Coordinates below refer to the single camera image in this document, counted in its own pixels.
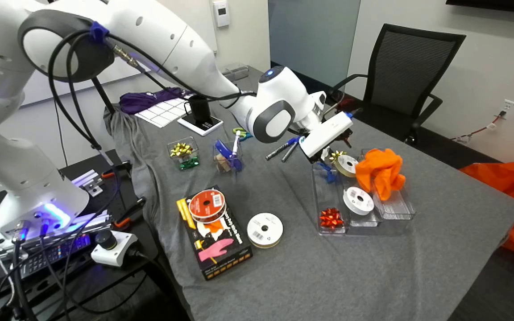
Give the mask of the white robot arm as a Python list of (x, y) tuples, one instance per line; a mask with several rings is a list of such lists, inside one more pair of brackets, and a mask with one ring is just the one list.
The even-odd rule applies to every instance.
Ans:
[[(287, 69), (271, 69), (253, 92), (218, 67), (214, 49), (157, 0), (0, 0), (0, 123), (23, 101), (34, 73), (52, 82), (121, 80), (139, 73), (168, 78), (205, 98), (225, 99), (236, 121), (262, 142), (289, 126), (305, 130), (300, 148), (312, 156), (352, 128), (339, 112), (323, 115), (323, 96)], [(86, 208), (89, 194), (62, 178), (25, 139), (0, 133), (0, 231), (57, 230)]]

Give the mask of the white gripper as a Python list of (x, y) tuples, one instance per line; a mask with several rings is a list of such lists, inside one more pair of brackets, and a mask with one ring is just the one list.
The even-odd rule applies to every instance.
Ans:
[(312, 128), (309, 135), (300, 142), (300, 148), (307, 156), (312, 156), (327, 144), (335, 140), (341, 133), (344, 133), (352, 124), (353, 121), (346, 112), (337, 112), (330, 119)]

